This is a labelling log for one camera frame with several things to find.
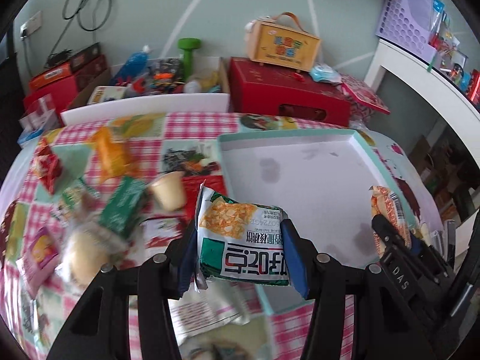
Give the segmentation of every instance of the black cable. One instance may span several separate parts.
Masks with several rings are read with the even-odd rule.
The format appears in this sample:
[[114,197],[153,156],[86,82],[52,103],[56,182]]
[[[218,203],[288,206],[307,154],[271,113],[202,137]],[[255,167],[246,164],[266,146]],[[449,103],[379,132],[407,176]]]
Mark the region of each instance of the black cable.
[[98,26],[96,25],[95,15],[97,13],[97,9],[98,9],[98,7],[100,5],[100,1],[101,1],[101,0],[98,0],[97,4],[95,5],[95,8],[93,10],[93,13],[92,13],[93,27],[92,28],[87,28],[85,25],[83,25],[82,19],[80,17],[80,12],[82,11],[83,8],[85,8],[88,1],[89,0],[80,0],[80,3],[78,3],[78,7],[75,9],[75,12],[72,15],[67,16],[66,15],[66,10],[67,10],[67,7],[68,7],[68,4],[69,4],[70,0],[65,0],[65,3],[63,5],[63,9],[62,9],[62,18],[64,20],[67,20],[68,23],[65,25],[65,28],[63,29],[62,33],[58,37],[57,42],[55,42],[55,44],[53,45],[52,50],[50,51],[49,56],[47,57],[47,61],[46,61],[45,66],[44,66],[45,68],[49,67],[49,59],[52,56],[55,55],[53,52],[55,51],[55,49],[59,45],[60,41],[62,40],[63,36],[65,35],[65,33],[67,32],[68,28],[70,27],[70,25],[72,24],[72,22],[75,18],[77,19],[77,23],[82,30],[94,33],[94,39],[95,39],[95,31],[102,28],[104,26],[104,24],[107,22],[107,20],[109,19],[110,14],[111,14],[111,10],[112,10],[112,0],[108,0],[108,7],[107,7],[106,14],[105,14],[105,18],[102,20],[102,22]]
[[28,55],[27,55],[27,45],[26,45],[26,38],[22,39],[23,43],[23,56],[25,57],[25,65],[27,66],[28,74],[30,74],[30,78],[33,78],[32,69],[30,69],[30,64],[28,63]]

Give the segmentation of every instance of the barcode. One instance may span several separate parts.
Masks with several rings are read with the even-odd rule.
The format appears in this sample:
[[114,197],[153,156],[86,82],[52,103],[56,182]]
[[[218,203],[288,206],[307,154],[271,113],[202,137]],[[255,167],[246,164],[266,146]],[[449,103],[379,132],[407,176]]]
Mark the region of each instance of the barcode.
[[393,203],[395,204],[395,209],[397,210],[397,216],[399,219],[404,219],[405,217],[403,216],[403,210],[402,210],[402,205],[400,204],[400,199],[398,198],[396,193],[391,193],[390,198],[393,200]]

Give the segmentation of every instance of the white wall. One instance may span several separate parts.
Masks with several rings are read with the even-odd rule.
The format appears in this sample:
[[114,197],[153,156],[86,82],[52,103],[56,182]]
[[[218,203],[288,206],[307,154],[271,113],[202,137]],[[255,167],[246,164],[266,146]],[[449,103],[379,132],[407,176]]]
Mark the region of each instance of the white wall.
[[[453,29],[461,42],[461,50],[469,56],[466,68],[480,68],[480,45],[471,29],[450,0],[446,9],[453,19]],[[20,26],[38,10],[43,12],[43,26],[27,41],[28,56],[33,73],[39,73],[50,49],[62,32],[65,0],[29,0],[14,23],[15,47],[22,81],[26,88],[28,73],[23,47],[18,34]],[[82,13],[87,25],[96,0]],[[72,0],[67,13],[78,4]],[[262,15],[291,11],[298,15],[305,29],[318,32],[323,39],[325,62],[340,71],[363,79],[375,52],[374,36],[383,0],[113,0],[112,14],[105,27],[97,31],[109,64],[121,64],[144,44],[153,49],[152,57],[179,54],[176,42],[181,37],[202,39],[198,51],[207,56],[243,56],[244,26]],[[106,0],[98,9],[97,20],[103,17]],[[57,51],[78,49],[93,42],[91,33],[82,31],[75,22],[69,28]],[[371,126],[398,139],[408,151],[412,142],[424,134],[438,117],[435,110],[402,82],[387,78],[381,87],[381,97],[394,112],[385,119],[373,118]],[[405,117],[418,113],[425,123],[411,124]]]

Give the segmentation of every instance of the green snack package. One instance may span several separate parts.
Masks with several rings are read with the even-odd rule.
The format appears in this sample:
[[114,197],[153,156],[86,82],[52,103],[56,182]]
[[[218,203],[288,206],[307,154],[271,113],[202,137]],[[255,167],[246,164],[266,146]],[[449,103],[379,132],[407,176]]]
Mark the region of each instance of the green snack package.
[[100,193],[80,177],[62,192],[50,213],[67,227],[71,220],[85,218],[99,197]]
[[146,185],[129,176],[122,178],[100,214],[98,224],[123,239],[128,239],[138,219],[138,211],[145,200]]
[[197,247],[207,278],[287,286],[279,207],[237,203],[202,187],[197,202]]

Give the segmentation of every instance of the green dumbbell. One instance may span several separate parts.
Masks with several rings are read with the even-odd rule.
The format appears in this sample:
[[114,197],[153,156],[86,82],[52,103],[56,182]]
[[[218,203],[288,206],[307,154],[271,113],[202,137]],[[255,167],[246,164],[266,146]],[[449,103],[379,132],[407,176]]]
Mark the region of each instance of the green dumbbell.
[[182,38],[178,40],[178,48],[183,50],[183,70],[185,81],[191,76],[193,68],[192,51],[199,49],[202,41],[197,38]]

